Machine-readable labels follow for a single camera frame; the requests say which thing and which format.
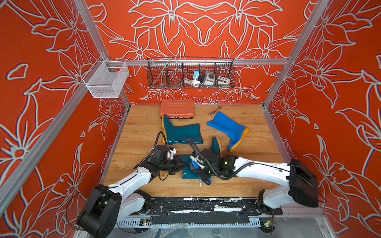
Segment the blue microfiber cloth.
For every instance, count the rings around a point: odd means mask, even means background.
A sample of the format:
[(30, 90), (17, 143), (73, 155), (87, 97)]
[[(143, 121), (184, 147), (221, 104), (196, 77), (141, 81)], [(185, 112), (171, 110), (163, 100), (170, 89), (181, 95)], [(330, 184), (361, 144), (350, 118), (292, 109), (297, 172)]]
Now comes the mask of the blue microfiber cloth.
[(190, 164), (191, 171), (197, 174), (198, 178), (205, 184), (211, 185), (211, 173), (208, 169), (203, 169), (195, 161)]

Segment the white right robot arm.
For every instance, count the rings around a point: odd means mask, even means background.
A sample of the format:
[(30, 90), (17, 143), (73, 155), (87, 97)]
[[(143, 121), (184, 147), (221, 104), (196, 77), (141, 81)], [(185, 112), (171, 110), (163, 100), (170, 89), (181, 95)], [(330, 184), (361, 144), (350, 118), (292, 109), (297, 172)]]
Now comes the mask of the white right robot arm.
[(266, 163), (238, 157), (219, 156), (211, 149), (194, 150), (190, 167), (206, 184), (211, 177), (221, 180), (232, 178), (254, 178), (269, 181), (279, 186), (261, 190), (258, 207), (277, 209), (283, 205), (298, 203), (304, 207), (316, 208), (320, 204), (317, 176), (301, 161), (289, 163)]

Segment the white socket box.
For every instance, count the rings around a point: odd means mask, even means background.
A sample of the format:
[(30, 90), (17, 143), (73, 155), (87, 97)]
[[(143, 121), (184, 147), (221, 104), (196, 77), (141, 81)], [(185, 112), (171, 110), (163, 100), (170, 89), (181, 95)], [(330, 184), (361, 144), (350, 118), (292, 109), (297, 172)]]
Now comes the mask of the white socket box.
[(217, 78), (217, 85), (219, 87), (229, 87), (230, 86), (230, 78), (219, 76)]

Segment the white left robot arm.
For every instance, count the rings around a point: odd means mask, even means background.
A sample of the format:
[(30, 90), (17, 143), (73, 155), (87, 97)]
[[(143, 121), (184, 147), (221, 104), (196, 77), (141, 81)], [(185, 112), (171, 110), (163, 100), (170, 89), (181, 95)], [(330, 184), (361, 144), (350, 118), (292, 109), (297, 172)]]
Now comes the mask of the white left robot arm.
[(150, 209), (151, 196), (140, 188), (160, 176), (162, 171), (175, 175), (188, 165), (175, 155), (146, 159), (136, 170), (117, 183), (99, 184), (79, 213), (76, 224), (95, 238), (106, 238), (114, 227), (127, 216)]

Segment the clear plastic wall bin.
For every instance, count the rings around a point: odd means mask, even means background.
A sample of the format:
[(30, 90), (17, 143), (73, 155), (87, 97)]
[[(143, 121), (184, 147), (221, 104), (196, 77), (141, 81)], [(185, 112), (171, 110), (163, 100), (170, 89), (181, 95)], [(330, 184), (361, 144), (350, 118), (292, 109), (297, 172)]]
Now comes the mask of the clear plastic wall bin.
[(129, 69), (124, 62), (118, 71), (111, 71), (104, 61), (99, 61), (90, 70), (83, 82), (93, 98), (118, 98), (129, 76)]

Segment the white power adapter box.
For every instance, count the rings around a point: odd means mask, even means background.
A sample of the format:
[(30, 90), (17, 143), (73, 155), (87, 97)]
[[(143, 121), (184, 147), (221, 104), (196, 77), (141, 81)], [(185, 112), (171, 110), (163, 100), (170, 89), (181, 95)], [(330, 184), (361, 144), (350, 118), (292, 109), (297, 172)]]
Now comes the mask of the white power adapter box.
[(211, 85), (214, 85), (214, 83), (215, 83), (215, 74), (211, 71), (206, 71), (202, 85), (211, 86)]

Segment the red plastic tool case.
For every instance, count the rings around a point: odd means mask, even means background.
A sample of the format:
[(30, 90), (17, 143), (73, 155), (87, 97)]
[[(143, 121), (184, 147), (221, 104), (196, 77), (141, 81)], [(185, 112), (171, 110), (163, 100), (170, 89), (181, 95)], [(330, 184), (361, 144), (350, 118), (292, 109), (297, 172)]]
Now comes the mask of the red plastic tool case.
[(194, 118), (194, 100), (163, 99), (159, 115), (160, 118), (167, 115), (170, 119), (192, 119)]

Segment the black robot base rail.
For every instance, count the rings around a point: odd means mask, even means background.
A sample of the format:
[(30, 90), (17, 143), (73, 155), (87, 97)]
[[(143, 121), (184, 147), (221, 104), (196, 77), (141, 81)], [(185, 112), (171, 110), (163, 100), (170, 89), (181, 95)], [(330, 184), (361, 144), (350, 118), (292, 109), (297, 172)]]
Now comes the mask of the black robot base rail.
[(242, 197), (154, 197), (151, 210), (145, 215), (137, 213), (118, 223), (121, 228), (190, 228), (227, 227), (256, 228), (265, 219), (274, 220), (282, 215), (281, 208), (257, 206), (256, 198)]

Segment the blue white small box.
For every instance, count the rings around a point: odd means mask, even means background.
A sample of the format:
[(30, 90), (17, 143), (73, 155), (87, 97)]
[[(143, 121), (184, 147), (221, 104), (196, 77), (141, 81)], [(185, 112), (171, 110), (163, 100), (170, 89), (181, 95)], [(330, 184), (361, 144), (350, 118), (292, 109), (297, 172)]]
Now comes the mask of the blue white small box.
[(195, 70), (193, 72), (193, 80), (198, 80), (199, 79), (199, 71), (198, 70)]

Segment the teal rubber boot orange sole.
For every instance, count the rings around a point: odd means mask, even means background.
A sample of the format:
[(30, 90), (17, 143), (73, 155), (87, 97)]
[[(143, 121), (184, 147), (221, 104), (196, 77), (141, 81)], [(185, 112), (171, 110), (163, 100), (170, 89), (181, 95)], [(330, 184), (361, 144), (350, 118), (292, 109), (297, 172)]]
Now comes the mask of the teal rubber boot orange sole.
[[(210, 150), (216, 153), (218, 156), (222, 156), (222, 146), (218, 137), (213, 137)], [(188, 166), (183, 169), (182, 179), (200, 179), (198, 174), (191, 168), (192, 160), (190, 155), (180, 155), (181, 161)]]

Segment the blue rubber boot orange sole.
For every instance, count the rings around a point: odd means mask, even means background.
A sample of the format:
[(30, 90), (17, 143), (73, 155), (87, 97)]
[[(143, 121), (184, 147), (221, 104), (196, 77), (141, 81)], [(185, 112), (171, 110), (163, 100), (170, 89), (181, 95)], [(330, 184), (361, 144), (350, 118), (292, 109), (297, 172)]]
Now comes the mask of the blue rubber boot orange sole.
[(225, 133), (230, 138), (229, 152), (235, 152), (250, 131), (247, 127), (236, 123), (222, 112), (218, 112), (211, 121), (207, 122), (207, 125)]

